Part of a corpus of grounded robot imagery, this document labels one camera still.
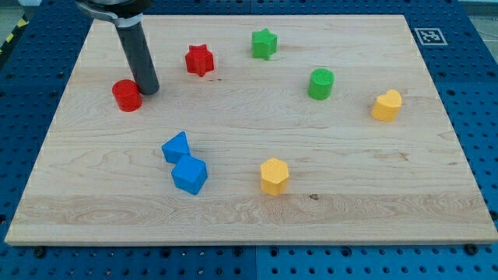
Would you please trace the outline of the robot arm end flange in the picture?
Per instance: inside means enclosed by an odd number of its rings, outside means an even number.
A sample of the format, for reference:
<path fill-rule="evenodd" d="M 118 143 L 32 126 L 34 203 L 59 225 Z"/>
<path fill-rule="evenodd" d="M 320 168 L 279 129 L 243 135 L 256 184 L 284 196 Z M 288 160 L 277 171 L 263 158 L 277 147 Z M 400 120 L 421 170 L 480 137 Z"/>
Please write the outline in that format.
<path fill-rule="evenodd" d="M 76 0 L 77 8 L 86 16 L 113 23 L 116 27 L 134 26 L 152 5 L 152 0 Z"/>

